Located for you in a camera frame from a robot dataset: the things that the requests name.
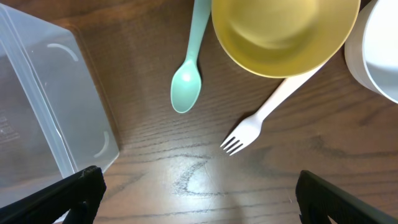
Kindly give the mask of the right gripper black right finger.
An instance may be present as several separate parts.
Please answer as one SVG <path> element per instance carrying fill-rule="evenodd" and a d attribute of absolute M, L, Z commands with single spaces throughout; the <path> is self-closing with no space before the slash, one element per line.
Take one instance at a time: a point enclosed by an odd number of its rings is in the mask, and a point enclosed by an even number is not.
<path fill-rule="evenodd" d="M 396 224 L 397 219 L 364 203 L 308 170 L 300 172 L 295 188 L 302 224 Z"/>

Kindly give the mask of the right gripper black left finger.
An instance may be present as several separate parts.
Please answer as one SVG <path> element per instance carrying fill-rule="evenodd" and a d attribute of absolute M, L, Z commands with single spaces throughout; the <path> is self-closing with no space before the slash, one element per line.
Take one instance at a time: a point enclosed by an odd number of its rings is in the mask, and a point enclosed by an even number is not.
<path fill-rule="evenodd" d="M 106 191 L 102 170 L 89 166 L 1 208 L 1 223 L 93 223 Z"/>

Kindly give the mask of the grey plastic bowl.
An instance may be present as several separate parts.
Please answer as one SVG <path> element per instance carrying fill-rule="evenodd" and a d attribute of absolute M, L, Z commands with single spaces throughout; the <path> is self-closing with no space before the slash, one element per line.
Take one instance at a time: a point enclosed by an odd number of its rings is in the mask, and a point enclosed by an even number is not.
<path fill-rule="evenodd" d="M 397 103 L 397 0 L 373 0 L 360 10 L 345 60 L 357 82 Z"/>

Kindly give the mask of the yellow plastic bowl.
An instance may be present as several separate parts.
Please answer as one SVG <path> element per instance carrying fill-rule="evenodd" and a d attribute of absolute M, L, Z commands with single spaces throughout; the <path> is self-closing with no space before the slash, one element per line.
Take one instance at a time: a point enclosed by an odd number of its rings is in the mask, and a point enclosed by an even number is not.
<path fill-rule="evenodd" d="M 344 44 L 360 0 L 214 0 L 215 34 L 243 69 L 268 78 L 307 73 Z"/>

